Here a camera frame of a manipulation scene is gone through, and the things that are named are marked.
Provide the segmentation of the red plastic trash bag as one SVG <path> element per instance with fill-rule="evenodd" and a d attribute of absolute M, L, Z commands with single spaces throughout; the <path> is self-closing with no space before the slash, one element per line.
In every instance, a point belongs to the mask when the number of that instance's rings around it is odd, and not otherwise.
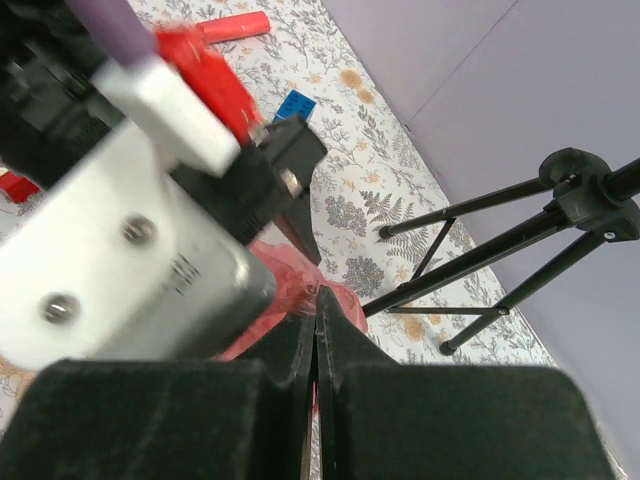
<path fill-rule="evenodd" d="M 229 361 L 248 350 L 289 314 L 314 316 L 321 287 L 328 287 L 347 319 L 361 332 L 368 323 L 357 295 L 342 283 L 327 280 L 321 270 L 299 250 L 288 244 L 270 245 L 256 240 L 250 251 L 268 268 L 276 280 L 272 304 L 217 360 Z"/>

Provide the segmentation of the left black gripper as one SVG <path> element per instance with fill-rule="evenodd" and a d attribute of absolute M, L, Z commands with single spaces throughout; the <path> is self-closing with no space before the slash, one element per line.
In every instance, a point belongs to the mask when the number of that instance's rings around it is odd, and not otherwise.
<path fill-rule="evenodd" d="M 1 4 L 1 158 L 53 187 L 124 119 L 90 77 L 106 56 L 61 1 Z M 266 128 L 215 178 L 179 164 L 170 175 L 241 244 L 273 222 L 312 264 L 321 263 L 309 187 L 327 149 L 300 117 Z"/>

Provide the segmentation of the red trash bag roll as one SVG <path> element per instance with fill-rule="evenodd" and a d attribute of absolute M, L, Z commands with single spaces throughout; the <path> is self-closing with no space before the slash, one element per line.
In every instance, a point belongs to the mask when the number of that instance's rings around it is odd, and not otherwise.
<path fill-rule="evenodd" d="M 215 44 L 267 34 L 271 24 L 263 11 L 255 11 L 199 22 L 196 29 L 208 44 Z"/>

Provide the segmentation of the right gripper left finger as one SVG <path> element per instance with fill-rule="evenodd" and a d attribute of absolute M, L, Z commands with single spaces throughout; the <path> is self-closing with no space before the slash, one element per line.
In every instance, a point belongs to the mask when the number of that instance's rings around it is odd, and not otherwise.
<path fill-rule="evenodd" d="M 312 317 L 234 360 L 57 362 L 1 443 L 5 479 L 305 479 Z"/>

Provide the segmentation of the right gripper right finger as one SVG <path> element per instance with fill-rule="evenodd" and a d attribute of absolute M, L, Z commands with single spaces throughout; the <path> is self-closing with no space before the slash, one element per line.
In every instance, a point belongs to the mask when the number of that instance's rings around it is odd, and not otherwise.
<path fill-rule="evenodd" d="M 562 371 L 405 365 L 316 300 L 326 479 L 610 479 L 586 401 Z"/>

